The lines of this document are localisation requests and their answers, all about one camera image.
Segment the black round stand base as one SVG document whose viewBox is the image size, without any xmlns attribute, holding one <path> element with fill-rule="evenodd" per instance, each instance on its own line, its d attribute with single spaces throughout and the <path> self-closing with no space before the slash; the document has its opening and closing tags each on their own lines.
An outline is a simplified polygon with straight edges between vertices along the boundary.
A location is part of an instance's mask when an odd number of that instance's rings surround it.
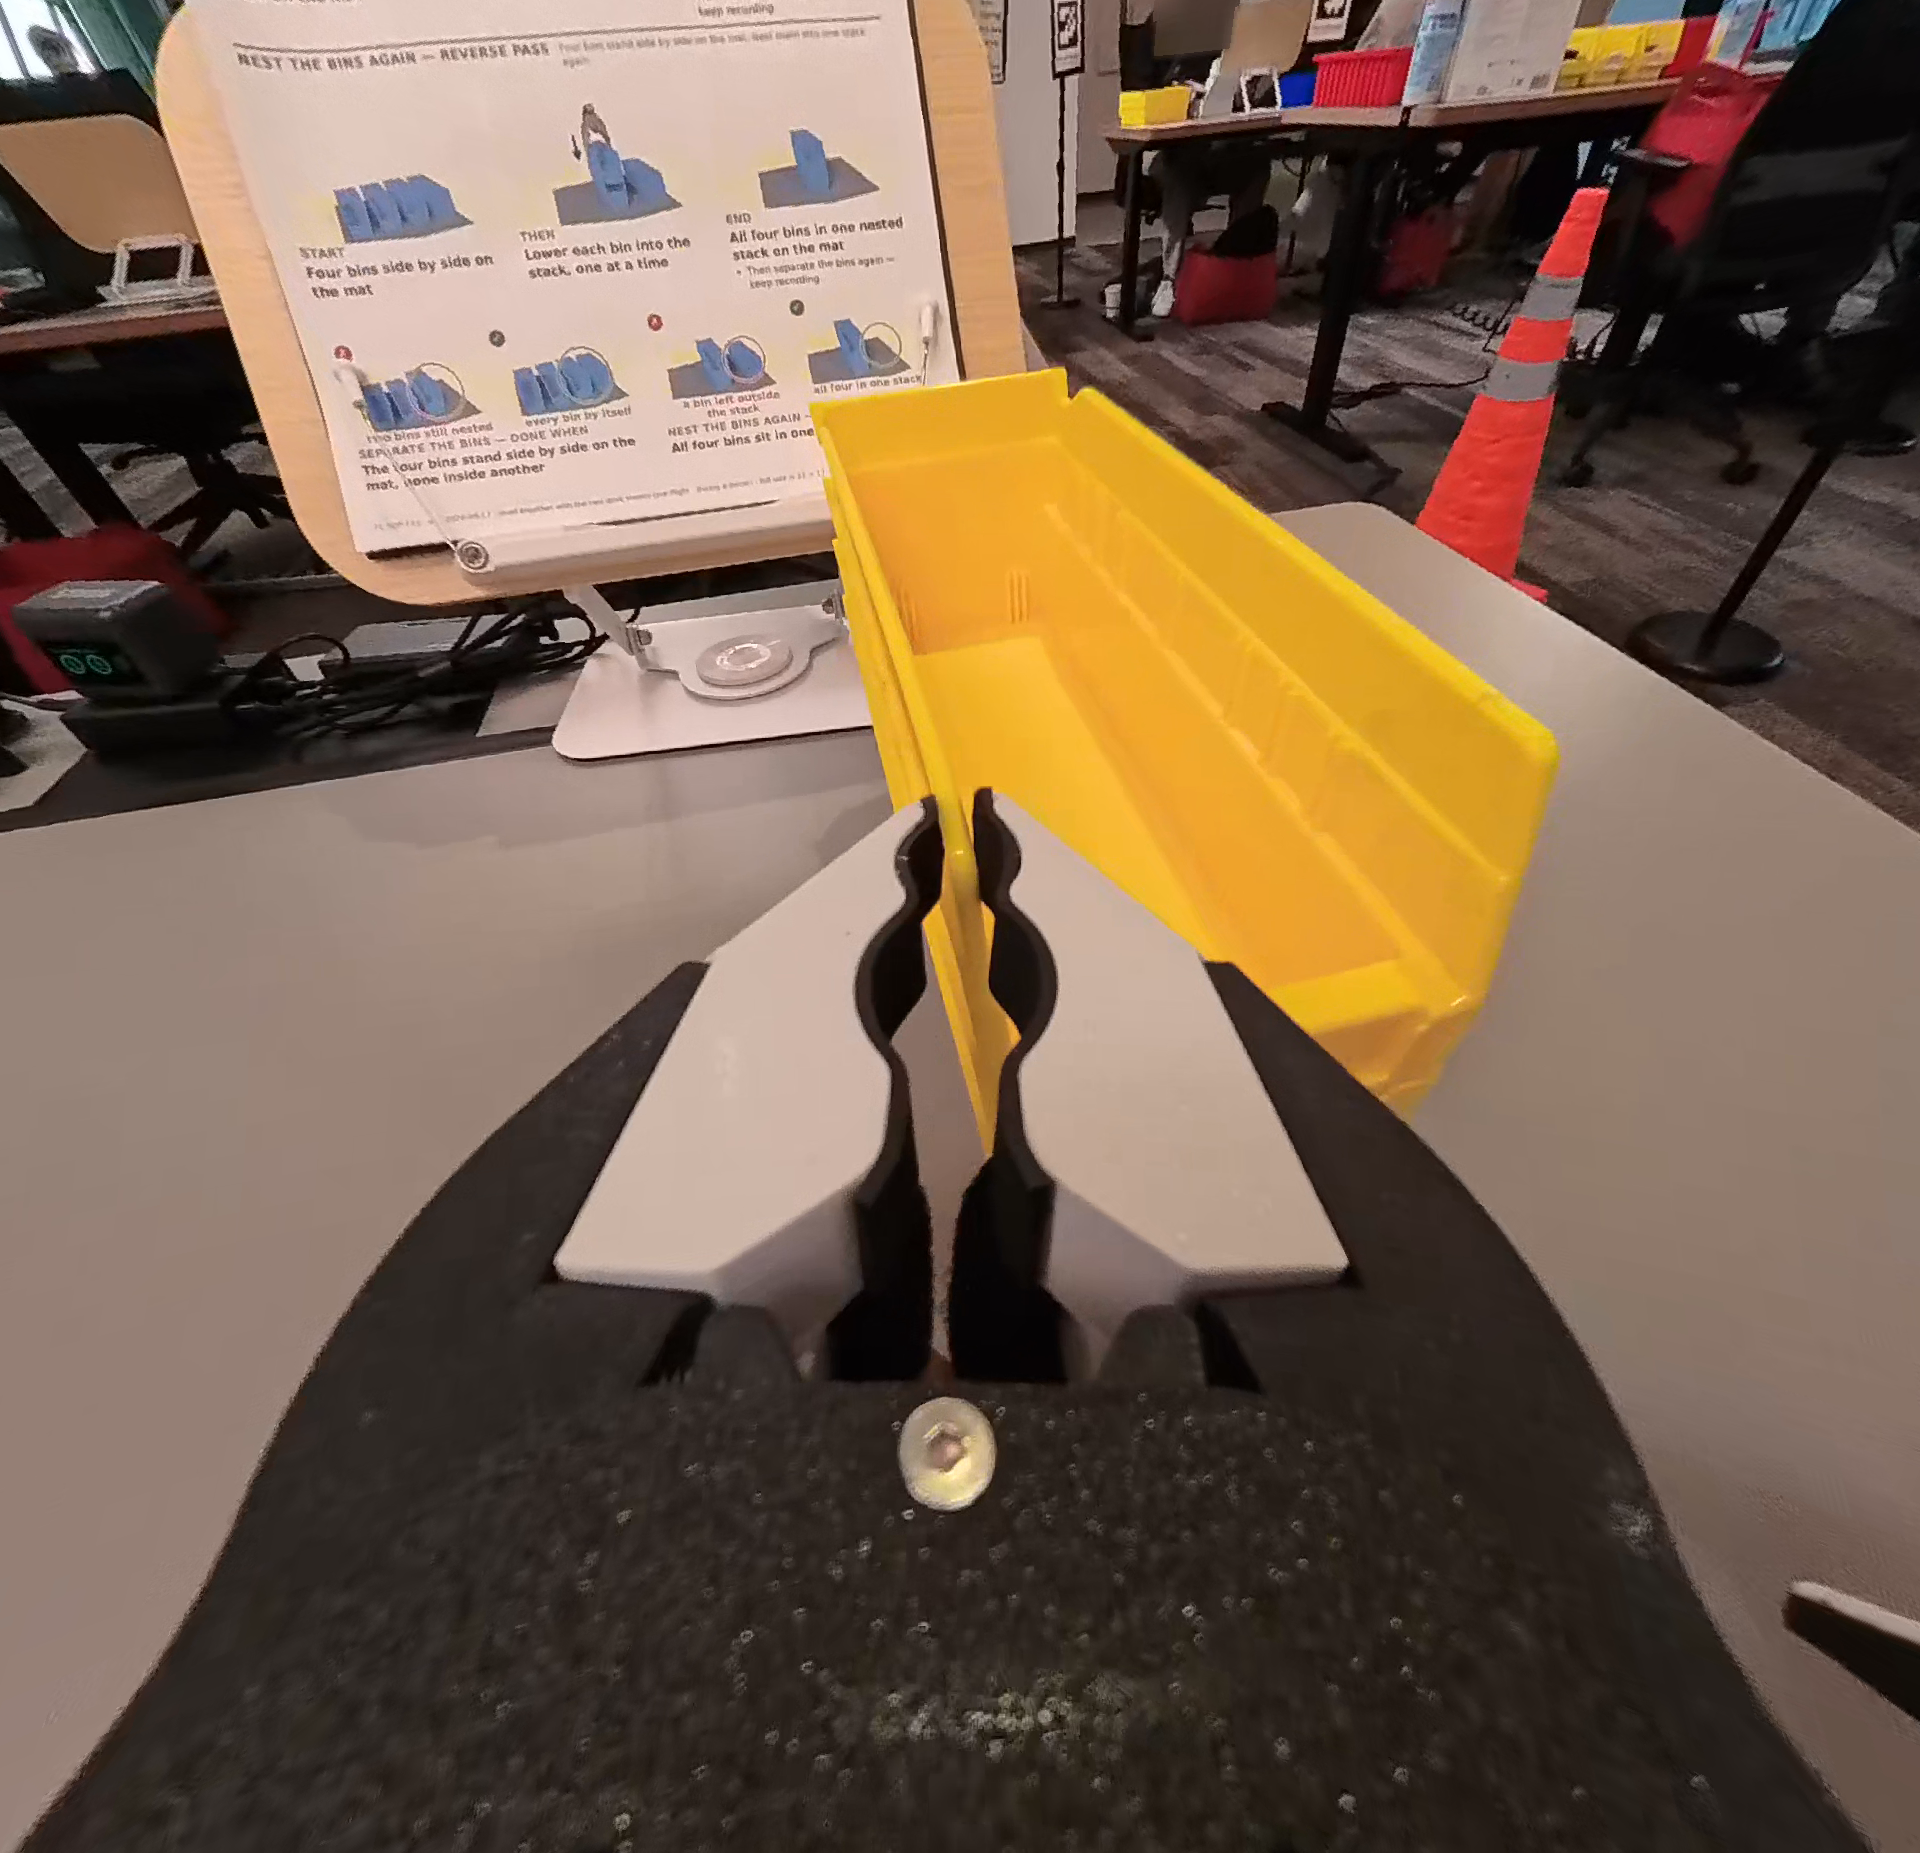
<svg viewBox="0 0 1920 1853">
<path fill-rule="evenodd" d="M 1740 618 L 1746 600 L 1840 458 L 1916 455 L 1916 430 L 1883 415 L 1869 415 L 1860 427 L 1826 417 L 1809 427 L 1803 441 L 1807 462 L 1716 606 L 1707 611 L 1663 611 L 1639 621 L 1622 643 L 1632 662 L 1687 686 L 1746 688 L 1780 673 L 1785 649 L 1777 636 Z"/>
</svg>

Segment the red chair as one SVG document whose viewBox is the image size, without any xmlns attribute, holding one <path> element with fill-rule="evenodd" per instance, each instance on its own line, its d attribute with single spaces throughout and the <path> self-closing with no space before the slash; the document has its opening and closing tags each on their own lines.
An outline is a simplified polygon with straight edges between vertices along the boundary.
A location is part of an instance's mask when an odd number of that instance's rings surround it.
<svg viewBox="0 0 1920 1853">
<path fill-rule="evenodd" d="M 79 537 L 11 543 L 1 547 L 5 686 L 25 694 L 71 690 L 71 681 L 31 644 L 12 623 L 12 606 L 43 590 L 76 580 L 154 580 L 178 596 L 181 607 L 223 640 L 228 617 L 204 592 L 178 550 L 134 525 L 100 525 Z"/>
<path fill-rule="evenodd" d="M 1675 80 L 1642 141 L 1622 160 L 1619 186 L 1655 255 L 1680 255 L 1704 230 L 1721 176 L 1785 80 L 1780 69 L 1694 64 Z"/>
</svg>

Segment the light blue packet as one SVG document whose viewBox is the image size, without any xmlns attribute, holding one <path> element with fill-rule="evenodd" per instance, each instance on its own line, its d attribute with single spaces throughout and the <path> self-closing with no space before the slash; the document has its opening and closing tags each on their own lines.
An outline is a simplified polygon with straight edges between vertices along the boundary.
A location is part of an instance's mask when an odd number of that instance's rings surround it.
<svg viewBox="0 0 1920 1853">
<path fill-rule="evenodd" d="M 1440 105 L 1470 0 L 1418 0 L 1402 107 Z"/>
</svg>

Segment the red bag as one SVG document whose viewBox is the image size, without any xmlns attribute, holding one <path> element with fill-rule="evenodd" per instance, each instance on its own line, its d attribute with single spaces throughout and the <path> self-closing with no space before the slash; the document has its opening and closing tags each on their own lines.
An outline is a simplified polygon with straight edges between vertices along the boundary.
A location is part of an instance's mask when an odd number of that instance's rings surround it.
<svg viewBox="0 0 1920 1853">
<path fill-rule="evenodd" d="M 1373 297 L 1396 305 L 1437 289 L 1457 246 L 1457 217 L 1435 206 L 1394 221 L 1378 246 Z"/>
<path fill-rule="evenodd" d="M 1178 264 L 1170 321 L 1188 330 L 1265 322 L 1280 300 L 1280 255 L 1189 247 Z"/>
</svg>

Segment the black office chair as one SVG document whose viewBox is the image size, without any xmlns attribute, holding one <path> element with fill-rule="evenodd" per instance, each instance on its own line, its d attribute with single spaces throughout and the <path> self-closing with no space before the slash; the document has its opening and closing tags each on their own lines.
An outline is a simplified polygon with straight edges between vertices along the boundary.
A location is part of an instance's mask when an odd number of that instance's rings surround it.
<svg viewBox="0 0 1920 1853">
<path fill-rule="evenodd" d="M 1739 376 L 1707 358 L 1730 361 L 1747 315 L 1811 307 L 1866 274 L 1916 189 L 1916 0 L 1840 0 L 1788 67 L 1704 230 L 1680 255 L 1659 256 L 1639 237 L 1619 165 L 1597 268 L 1597 303 L 1613 321 L 1576 390 L 1584 424 L 1561 484 L 1589 486 L 1611 432 L 1676 404 L 1694 430 L 1730 448 L 1721 480 L 1747 486 L 1760 469 Z"/>
</svg>

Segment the row of small yellow bins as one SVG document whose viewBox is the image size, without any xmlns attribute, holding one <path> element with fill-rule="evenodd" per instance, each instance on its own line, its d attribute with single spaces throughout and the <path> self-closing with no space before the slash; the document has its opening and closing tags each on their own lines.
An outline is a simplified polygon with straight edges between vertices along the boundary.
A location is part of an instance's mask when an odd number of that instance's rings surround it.
<svg viewBox="0 0 1920 1853">
<path fill-rule="evenodd" d="M 1557 94 L 1652 85 L 1675 73 L 1683 21 L 1576 28 L 1556 77 Z"/>
</svg>

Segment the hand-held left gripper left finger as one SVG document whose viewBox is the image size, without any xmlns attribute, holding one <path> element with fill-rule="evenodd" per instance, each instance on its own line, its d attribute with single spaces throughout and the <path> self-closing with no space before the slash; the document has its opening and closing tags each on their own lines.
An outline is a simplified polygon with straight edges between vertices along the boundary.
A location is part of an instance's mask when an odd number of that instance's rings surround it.
<svg viewBox="0 0 1920 1853">
<path fill-rule="evenodd" d="M 837 1382 L 922 1374 L 930 1214 L 895 1039 L 943 876 L 938 810 L 909 804 L 693 969 L 559 1279 L 758 1310 Z"/>
</svg>

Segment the printed instruction sheet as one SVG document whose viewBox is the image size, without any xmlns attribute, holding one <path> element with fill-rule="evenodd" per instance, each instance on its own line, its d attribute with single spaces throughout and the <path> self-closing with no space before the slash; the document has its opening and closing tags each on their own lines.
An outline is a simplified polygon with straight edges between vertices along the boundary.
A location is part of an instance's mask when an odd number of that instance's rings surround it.
<svg viewBox="0 0 1920 1853">
<path fill-rule="evenodd" d="M 181 0 L 352 545 L 777 512 L 961 376 L 914 0 Z"/>
</svg>

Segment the wooden instruction board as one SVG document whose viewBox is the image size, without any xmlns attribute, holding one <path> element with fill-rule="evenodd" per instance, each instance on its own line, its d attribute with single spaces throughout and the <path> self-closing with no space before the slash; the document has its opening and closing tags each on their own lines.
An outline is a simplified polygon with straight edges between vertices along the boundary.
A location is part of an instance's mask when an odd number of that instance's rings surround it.
<svg viewBox="0 0 1920 1853">
<path fill-rule="evenodd" d="M 944 352 L 964 379 L 1012 377 L 1029 353 L 996 137 L 988 63 L 964 0 L 911 0 L 930 176 L 948 276 Z M 255 414 L 293 521 L 319 560 L 377 599 L 407 607 L 514 600 L 588 588 L 657 588 L 682 572 L 821 555 L 831 547 L 822 497 L 746 519 L 588 525 L 529 557 L 467 566 L 444 543 L 370 559 L 352 547 L 322 396 L 299 352 L 267 237 L 245 192 L 228 108 L 190 11 L 156 52 L 156 111 L 181 191 L 219 286 Z"/>
</svg>

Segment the long background table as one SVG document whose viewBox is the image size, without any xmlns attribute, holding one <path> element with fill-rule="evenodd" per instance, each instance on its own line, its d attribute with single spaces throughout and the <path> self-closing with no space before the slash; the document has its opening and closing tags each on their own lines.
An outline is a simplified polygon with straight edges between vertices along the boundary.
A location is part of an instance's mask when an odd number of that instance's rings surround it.
<svg viewBox="0 0 1920 1853">
<path fill-rule="evenodd" d="M 1556 139 L 1623 139 L 1643 125 L 1645 112 L 1666 105 L 1680 86 L 1676 77 L 1666 77 L 1549 94 L 1543 97 L 1442 103 L 1409 108 L 1331 108 L 1313 105 L 1289 111 L 1188 118 L 1152 127 L 1119 122 L 1105 133 L 1124 172 L 1117 328 L 1137 343 L 1145 343 L 1152 335 L 1149 324 L 1140 315 L 1138 298 L 1143 157 L 1192 139 L 1301 139 L 1313 155 L 1343 165 L 1349 180 L 1332 217 L 1329 265 L 1319 297 L 1321 314 L 1301 401 L 1271 400 L 1261 404 L 1260 414 L 1343 465 L 1378 469 L 1378 453 L 1364 446 L 1332 420 L 1332 398 L 1361 291 L 1361 247 L 1386 172 L 1405 161 L 1414 147 L 1430 141 L 1460 141 L 1501 153 L 1543 147 Z"/>
</svg>

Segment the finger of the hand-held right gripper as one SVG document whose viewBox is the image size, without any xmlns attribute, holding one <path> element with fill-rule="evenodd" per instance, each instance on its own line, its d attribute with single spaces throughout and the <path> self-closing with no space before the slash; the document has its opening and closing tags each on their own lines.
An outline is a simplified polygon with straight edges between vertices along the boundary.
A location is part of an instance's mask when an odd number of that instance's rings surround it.
<svg viewBox="0 0 1920 1853">
<path fill-rule="evenodd" d="M 1785 1629 L 1917 1722 L 1917 1619 L 1822 1582 L 1797 1579 L 1785 1593 Z"/>
</svg>

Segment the black charging device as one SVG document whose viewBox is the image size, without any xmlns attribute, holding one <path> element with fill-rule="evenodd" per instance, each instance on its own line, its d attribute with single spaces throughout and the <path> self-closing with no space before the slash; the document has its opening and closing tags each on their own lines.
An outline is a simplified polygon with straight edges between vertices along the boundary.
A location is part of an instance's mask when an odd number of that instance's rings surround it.
<svg viewBox="0 0 1920 1853">
<path fill-rule="evenodd" d="M 25 644 L 76 695 L 63 728 L 103 760 L 223 742 L 228 671 L 214 626 L 156 580 L 71 580 L 11 609 Z"/>
</svg>

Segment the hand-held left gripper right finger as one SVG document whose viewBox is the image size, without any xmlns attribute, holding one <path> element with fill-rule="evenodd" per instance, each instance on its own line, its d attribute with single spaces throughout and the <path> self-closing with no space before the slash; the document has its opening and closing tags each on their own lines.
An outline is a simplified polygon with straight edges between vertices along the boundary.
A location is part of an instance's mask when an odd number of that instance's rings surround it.
<svg viewBox="0 0 1920 1853">
<path fill-rule="evenodd" d="M 1137 1316 L 1338 1284 L 1334 1236 L 1196 947 L 1001 792 L 972 801 L 1012 1030 L 948 1268 L 948 1360 L 1054 1386 Z"/>
</svg>

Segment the orange traffic cone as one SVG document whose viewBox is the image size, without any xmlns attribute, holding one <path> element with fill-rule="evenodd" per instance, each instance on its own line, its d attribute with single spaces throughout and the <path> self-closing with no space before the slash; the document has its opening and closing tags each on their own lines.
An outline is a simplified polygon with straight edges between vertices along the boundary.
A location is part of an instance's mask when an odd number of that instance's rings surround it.
<svg viewBox="0 0 1920 1853">
<path fill-rule="evenodd" d="M 1570 194 L 1417 519 L 1430 540 L 1534 600 L 1547 592 L 1519 574 L 1525 519 L 1606 194 L 1604 186 Z"/>
</svg>

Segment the grey desk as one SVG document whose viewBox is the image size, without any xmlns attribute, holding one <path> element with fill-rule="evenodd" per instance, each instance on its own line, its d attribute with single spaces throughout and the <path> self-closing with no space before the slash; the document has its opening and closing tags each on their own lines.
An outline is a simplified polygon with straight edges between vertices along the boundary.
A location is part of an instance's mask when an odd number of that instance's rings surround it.
<svg viewBox="0 0 1920 1853">
<path fill-rule="evenodd" d="M 1557 740 L 1414 1127 L 1570 1325 L 1780 1727 L 1916 1849 L 1916 1722 L 1780 1619 L 1797 1582 L 1916 1618 L 1916 835 L 1381 511 L 1284 528 Z M 887 812 L 854 735 L 5 833 L 5 1849 L 427 1199 Z"/>
</svg>

